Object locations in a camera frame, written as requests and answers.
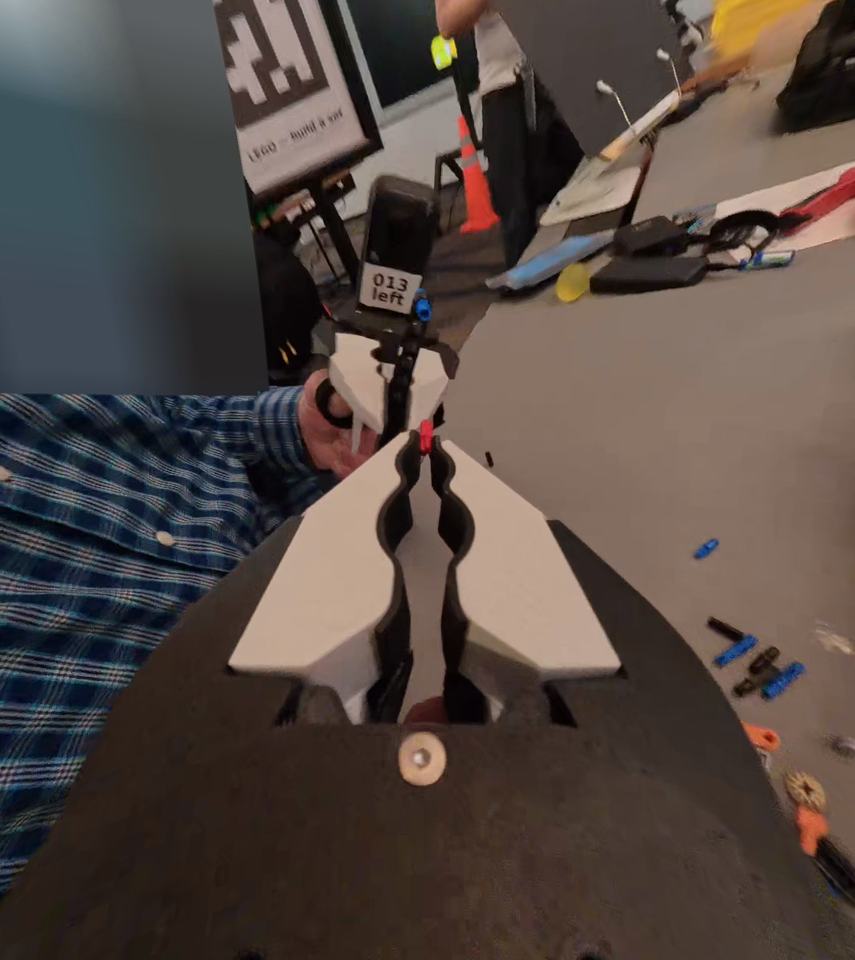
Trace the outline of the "black power bank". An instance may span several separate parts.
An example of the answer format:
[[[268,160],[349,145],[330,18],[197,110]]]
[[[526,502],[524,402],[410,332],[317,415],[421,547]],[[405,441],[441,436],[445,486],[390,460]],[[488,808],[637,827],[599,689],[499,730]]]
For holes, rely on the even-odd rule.
[[[624,296],[696,286],[709,273],[704,257],[614,257],[589,280],[593,295]]]

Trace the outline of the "blue flat case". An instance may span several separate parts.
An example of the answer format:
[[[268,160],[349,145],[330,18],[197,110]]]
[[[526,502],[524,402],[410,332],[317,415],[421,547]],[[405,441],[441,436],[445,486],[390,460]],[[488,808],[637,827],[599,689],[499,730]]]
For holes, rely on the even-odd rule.
[[[564,269],[587,261],[605,251],[615,236],[615,229],[565,238],[529,260],[485,281],[486,287],[498,293],[520,294],[559,277]]]

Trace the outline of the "orange traffic cone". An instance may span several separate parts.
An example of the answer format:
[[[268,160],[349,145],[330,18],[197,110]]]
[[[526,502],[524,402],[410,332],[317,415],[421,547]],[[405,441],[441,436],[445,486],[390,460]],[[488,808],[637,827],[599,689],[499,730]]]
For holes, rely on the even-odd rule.
[[[466,220],[461,234],[479,234],[497,227],[500,218],[492,205],[489,185],[482,168],[466,118],[458,116],[460,136],[460,169],[466,203]]]

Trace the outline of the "black toy beam assembly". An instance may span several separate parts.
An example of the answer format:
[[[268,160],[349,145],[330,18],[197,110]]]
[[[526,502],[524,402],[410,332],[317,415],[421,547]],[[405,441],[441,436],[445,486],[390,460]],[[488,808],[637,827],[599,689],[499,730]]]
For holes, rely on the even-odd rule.
[[[414,368],[421,347],[426,342],[427,327],[432,316],[433,307],[427,292],[419,288],[414,294],[406,327],[399,333],[386,334],[380,341],[379,363],[383,369],[391,367],[391,371],[387,374],[384,423],[377,444],[379,449],[410,430],[408,421]]]

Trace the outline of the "black board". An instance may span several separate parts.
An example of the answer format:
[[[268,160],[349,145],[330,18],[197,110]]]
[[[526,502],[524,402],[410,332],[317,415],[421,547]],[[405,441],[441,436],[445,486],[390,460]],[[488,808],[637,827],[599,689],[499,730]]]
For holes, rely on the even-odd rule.
[[[493,6],[586,156],[676,91],[687,56],[657,1],[500,1]]]

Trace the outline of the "framed black-white pattern poster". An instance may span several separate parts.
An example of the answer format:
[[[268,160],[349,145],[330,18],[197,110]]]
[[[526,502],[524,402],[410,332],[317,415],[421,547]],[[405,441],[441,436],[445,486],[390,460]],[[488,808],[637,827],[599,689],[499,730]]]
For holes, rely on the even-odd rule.
[[[338,2],[214,1],[242,172],[285,198],[383,149]]]

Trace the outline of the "white blue-edged sheet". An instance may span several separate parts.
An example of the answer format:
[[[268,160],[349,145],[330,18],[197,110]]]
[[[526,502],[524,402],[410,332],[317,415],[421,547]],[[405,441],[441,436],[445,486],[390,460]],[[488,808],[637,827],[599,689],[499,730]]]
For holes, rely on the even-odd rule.
[[[805,199],[815,194],[835,190],[844,175],[854,169],[855,161],[851,161],[815,174],[723,200],[715,206],[713,213],[715,218],[720,220],[746,210],[766,210],[775,214],[793,210],[799,208]],[[853,237],[855,237],[855,198],[845,201],[820,220],[804,226],[794,234],[779,238],[772,244],[772,249],[801,251]]]

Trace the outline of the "black wall screen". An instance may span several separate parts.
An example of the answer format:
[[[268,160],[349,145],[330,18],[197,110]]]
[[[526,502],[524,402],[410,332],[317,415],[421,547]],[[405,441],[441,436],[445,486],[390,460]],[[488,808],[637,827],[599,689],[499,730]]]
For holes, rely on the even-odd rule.
[[[347,9],[380,106],[393,108],[454,78],[437,68],[434,1],[347,1]]]

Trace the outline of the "person's left hand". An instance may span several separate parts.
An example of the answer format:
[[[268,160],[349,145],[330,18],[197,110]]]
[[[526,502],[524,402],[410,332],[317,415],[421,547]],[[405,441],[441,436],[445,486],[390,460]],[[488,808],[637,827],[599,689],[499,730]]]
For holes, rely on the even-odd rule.
[[[306,379],[298,404],[298,426],[306,455],[314,467],[344,479],[376,453],[379,437],[363,426],[354,447],[351,430],[334,426],[325,418],[317,406],[316,393],[326,378],[325,370],[318,369]]]

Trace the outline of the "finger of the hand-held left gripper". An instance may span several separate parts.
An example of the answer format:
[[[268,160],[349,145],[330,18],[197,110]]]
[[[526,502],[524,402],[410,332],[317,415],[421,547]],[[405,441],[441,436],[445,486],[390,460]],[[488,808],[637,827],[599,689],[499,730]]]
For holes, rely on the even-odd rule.
[[[439,352],[420,352],[413,366],[406,413],[401,430],[418,430],[424,421],[433,423],[448,390],[450,378]]]
[[[336,333],[328,360],[328,379],[333,390],[348,404],[351,414],[350,452],[360,451],[362,433],[369,429],[380,436],[386,424],[388,374],[381,372],[377,356],[382,343],[355,333]]]

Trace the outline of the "orange black toy axle piece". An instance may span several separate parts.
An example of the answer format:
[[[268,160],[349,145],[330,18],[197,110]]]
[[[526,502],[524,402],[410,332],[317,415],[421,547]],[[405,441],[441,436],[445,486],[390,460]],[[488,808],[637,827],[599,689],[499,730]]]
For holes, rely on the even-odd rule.
[[[832,838],[827,818],[816,809],[798,806],[795,826],[802,851],[813,861],[829,889],[855,907],[855,863]]]

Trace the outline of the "black tool bag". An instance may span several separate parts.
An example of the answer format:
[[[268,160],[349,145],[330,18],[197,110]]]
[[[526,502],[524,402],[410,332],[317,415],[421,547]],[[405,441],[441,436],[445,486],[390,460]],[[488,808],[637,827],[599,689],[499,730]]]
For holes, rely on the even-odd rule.
[[[855,1],[824,6],[775,104],[784,134],[855,119]]]

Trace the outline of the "person's left forearm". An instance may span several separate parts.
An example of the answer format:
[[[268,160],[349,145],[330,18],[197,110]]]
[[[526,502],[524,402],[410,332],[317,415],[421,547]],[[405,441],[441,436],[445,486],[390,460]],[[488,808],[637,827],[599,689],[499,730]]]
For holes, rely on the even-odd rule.
[[[133,396],[151,443],[151,481],[173,485],[177,530],[247,552],[336,485],[299,424],[304,388],[244,396]]]

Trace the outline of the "stack of yellow bins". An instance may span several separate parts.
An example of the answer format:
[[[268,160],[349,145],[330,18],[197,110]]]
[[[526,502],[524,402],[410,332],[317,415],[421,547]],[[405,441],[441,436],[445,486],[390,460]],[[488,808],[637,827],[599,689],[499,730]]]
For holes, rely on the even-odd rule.
[[[753,48],[762,30],[808,1],[714,1],[709,45],[717,60],[737,59]]]

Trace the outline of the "black easel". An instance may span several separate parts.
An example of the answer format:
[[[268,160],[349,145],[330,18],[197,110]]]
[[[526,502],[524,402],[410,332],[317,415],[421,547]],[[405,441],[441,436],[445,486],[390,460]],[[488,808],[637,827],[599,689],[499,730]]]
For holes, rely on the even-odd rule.
[[[335,279],[344,280],[349,286],[357,284],[360,258],[338,209],[338,202],[357,189],[350,169],[311,177],[306,185],[295,187],[292,191],[257,193],[247,181],[244,181],[243,185],[254,233],[280,229],[285,223],[291,231],[301,232],[301,229],[308,227]],[[319,220],[323,225],[329,245],[341,264],[341,271],[334,268],[320,235],[314,228],[315,220]]]

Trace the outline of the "person's plaid shirt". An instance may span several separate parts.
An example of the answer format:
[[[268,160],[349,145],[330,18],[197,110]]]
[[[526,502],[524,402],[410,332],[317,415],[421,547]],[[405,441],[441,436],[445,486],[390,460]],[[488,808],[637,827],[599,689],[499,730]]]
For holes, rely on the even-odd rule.
[[[0,904],[112,702],[262,542],[177,530],[133,397],[0,393]]]

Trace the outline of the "black charger box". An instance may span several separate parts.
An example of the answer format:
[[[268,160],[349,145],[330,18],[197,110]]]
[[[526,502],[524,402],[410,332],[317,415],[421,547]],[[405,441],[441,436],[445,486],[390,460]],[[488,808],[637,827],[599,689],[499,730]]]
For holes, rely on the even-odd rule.
[[[671,258],[683,253],[690,241],[691,235],[684,224],[657,216],[616,230],[611,251],[622,258]]]

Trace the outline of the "black backpack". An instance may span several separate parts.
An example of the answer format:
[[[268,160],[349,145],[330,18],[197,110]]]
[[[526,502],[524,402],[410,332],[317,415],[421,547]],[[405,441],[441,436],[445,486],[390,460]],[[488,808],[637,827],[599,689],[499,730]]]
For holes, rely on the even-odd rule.
[[[314,356],[323,304],[312,274],[293,249],[269,231],[252,232],[268,374],[273,383],[303,381]]]

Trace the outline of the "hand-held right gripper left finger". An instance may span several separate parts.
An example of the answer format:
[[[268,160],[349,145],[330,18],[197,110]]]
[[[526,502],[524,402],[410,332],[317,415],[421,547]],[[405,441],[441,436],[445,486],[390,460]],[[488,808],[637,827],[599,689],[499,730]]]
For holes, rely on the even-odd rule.
[[[399,435],[304,511],[231,671],[333,690],[353,724],[399,720],[413,652],[397,552],[413,486],[414,436]]]

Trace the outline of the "white wooden book stand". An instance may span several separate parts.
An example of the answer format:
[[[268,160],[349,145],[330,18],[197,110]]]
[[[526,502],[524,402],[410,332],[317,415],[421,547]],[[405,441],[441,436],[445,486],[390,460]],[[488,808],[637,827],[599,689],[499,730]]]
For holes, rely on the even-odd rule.
[[[620,198],[627,189],[626,175],[612,169],[623,156],[649,140],[668,119],[673,119],[683,98],[681,81],[674,54],[663,47],[656,50],[657,60],[669,66],[673,89],[637,119],[624,114],[625,129],[605,147],[587,155],[579,163],[567,184],[554,196],[541,213],[540,227],[550,227],[591,216],[594,206],[607,201],[611,194]]]

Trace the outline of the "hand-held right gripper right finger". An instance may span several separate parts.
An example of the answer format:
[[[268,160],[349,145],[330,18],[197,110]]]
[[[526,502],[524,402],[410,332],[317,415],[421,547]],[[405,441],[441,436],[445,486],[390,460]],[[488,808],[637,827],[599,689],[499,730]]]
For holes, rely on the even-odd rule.
[[[451,554],[441,614],[447,720],[551,717],[558,683],[616,676],[622,660],[541,510],[451,440],[435,438],[429,461]]]

